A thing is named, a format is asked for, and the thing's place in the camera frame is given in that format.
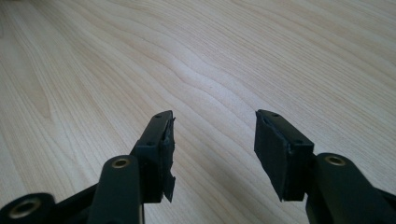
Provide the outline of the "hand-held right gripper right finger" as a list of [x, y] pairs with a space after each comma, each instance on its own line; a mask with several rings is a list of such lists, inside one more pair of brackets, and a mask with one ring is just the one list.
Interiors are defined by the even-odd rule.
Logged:
[[254, 152], [280, 201], [301, 201], [314, 143], [275, 112], [258, 110]]

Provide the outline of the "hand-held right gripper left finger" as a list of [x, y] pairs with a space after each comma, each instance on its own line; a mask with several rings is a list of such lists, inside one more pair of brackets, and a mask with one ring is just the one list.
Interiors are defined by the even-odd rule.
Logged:
[[131, 152], [139, 163], [143, 203], [159, 203], [163, 197], [173, 200], [174, 121], [172, 110], [154, 115]]

